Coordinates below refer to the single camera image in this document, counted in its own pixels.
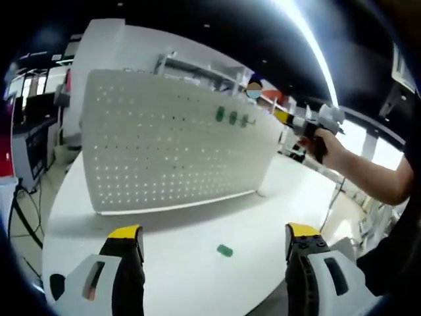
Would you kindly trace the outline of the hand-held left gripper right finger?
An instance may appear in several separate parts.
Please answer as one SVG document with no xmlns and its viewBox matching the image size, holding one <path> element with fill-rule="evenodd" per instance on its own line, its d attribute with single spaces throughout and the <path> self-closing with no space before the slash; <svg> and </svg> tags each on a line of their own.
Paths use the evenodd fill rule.
<svg viewBox="0 0 421 316">
<path fill-rule="evenodd" d="M 306 224 L 285 226 L 289 315 L 369 315 L 382 300 L 366 287 L 365 275 L 321 233 Z"/>
</svg>

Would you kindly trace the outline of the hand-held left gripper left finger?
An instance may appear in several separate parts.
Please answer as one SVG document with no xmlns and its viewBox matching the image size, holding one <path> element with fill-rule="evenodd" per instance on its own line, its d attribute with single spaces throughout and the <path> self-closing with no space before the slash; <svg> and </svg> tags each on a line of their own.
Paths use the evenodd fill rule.
<svg viewBox="0 0 421 316">
<path fill-rule="evenodd" d="M 143 315 L 142 227 L 112 231 L 65 279 L 65 315 Z"/>
</svg>

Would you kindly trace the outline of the person's right hand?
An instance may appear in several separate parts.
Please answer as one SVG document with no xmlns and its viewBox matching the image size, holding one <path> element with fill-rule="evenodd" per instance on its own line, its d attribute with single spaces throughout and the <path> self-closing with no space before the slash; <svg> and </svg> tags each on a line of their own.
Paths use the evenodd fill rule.
<svg viewBox="0 0 421 316">
<path fill-rule="evenodd" d="M 316 140 L 322 140 L 326 152 L 323 156 L 320 155 L 318 159 Z M 322 163 L 324 166 L 337 170 L 344 156 L 346 156 L 347 150 L 342 146 L 339 140 L 329 131 L 319 128 L 314 135 L 314 138 L 300 137 L 297 144 L 303 147 L 309 155 Z"/>
</svg>

